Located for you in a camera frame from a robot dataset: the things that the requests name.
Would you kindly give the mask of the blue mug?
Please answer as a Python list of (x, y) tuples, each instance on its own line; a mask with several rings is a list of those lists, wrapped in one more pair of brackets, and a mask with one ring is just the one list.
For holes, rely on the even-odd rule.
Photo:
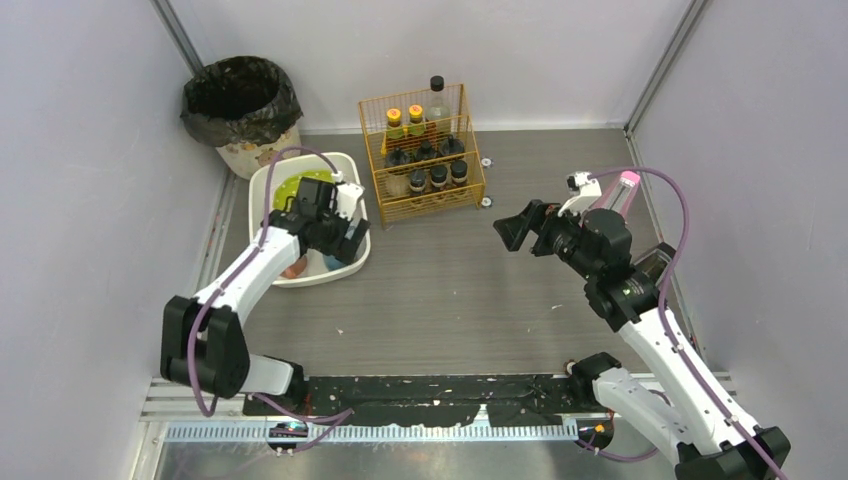
[(347, 263), (339, 260), (335, 256), (324, 255), (323, 256), (325, 267), (328, 271), (336, 271), (348, 266)]

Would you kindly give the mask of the pink mug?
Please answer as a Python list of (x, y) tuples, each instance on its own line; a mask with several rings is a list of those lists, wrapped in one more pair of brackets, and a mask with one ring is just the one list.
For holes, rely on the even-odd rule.
[(306, 255), (301, 256), (297, 261), (285, 268), (281, 273), (281, 277), (287, 280), (292, 280), (300, 277), (308, 266), (308, 258)]

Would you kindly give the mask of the green polka dot plate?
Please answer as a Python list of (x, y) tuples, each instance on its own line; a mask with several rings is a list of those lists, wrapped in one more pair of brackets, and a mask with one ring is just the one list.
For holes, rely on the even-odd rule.
[(286, 210), (289, 197), (295, 197), (303, 178), (332, 182), (332, 173), (327, 169), (306, 170), (287, 177), (275, 190), (271, 203), (273, 210)]

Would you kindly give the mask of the small black cap jar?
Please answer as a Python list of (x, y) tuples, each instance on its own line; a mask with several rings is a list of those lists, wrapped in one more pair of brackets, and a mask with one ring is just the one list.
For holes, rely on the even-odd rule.
[(461, 188), (468, 182), (468, 164), (465, 160), (457, 159), (450, 164), (450, 176), (452, 186)]

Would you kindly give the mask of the small dark pepper bottle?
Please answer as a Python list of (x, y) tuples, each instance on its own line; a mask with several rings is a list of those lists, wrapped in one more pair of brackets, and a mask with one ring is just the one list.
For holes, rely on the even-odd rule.
[(438, 164), (429, 169), (429, 182), (432, 193), (443, 192), (447, 188), (449, 170), (446, 165)]

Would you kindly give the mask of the white shaker bottle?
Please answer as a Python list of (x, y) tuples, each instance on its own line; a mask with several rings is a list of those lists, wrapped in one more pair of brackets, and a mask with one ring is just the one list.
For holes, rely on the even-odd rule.
[(457, 160), (465, 159), (465, 144), (462, 140), (456, 138), (452, 134), (448, 134), (439, 144), (439, 157), (443, 159), (443, 163), (450, 166)]

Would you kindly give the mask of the dark spice bottle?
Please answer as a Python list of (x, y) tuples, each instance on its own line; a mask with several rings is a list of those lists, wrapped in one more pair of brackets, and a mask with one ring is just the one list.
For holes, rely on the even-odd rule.
[(423, 195), (427, 189), (428, 176), (423, 169), (415, 169), (408, 175), (408, 186), (411, 197)]

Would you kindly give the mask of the brown spice jar black cap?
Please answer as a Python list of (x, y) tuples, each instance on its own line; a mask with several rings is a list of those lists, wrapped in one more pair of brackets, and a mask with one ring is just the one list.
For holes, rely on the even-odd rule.
[(427, 172), (439, 157), (438, 149), (429, 140), (423, 140), (413, 155), (414, 170)]

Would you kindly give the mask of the sauce bottle yellow cap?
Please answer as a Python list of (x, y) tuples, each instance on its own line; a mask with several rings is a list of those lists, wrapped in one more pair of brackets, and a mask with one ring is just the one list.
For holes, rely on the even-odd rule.
[(406, 129), (406, 148), (418, 149), (427, 139), (427, 126), (424, 110), (420, 104), (412, 104), (408, 108), (408, 124)]
[(402, 148), (406, 138), (406, 130), (403, 125), (403, 112), (399, 108), (390, 108), (386, 111), (386, 129), (382, 144), (384, 155), (391, 151)]

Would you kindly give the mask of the tall clear oil bottle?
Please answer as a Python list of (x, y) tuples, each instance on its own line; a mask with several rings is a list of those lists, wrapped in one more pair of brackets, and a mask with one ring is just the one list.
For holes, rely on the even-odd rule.
[(427, 136), (436, 150), (452, 134), (452, 110), (445, 94), (445, 80), (441, 75), (430, 78), (430, 91), (425, 105)]

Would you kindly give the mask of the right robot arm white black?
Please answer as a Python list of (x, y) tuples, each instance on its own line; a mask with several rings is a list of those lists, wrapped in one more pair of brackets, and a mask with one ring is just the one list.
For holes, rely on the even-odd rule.
[(660, 282), (673, 248), (661, 243), (638, 260), (624, 218), (608, 209), (561, 213), (532, 200), (493, 227), (509, 251), (528, 233), (533, 255), (555, 255), (586, 282), (585, 296), (643, 360), (661, 385), (657, 395), (606, 352), (568, 367), (580, 399), (621, 415), (672, 464), (678, 479), (782, 479), (791, 444), (778, 427), (762, 427), (709, 371), (673, 321)]

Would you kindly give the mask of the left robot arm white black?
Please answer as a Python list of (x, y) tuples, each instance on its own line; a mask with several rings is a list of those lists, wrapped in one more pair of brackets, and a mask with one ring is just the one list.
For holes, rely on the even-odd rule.
[(250, 353), (244, 326), (278, 277), (311, 251), (349, 265), (356, 260), (369, 221), (356, 214), (361, 185), (336, 174), (306, 178), (283, 209), (263, 203), (260, 228), (246, 249), (212, 283), (165, 305), (160, 370), (191, 388), (202, 415), (238, 394), (285, 394), (301, 369), (288, 361)]

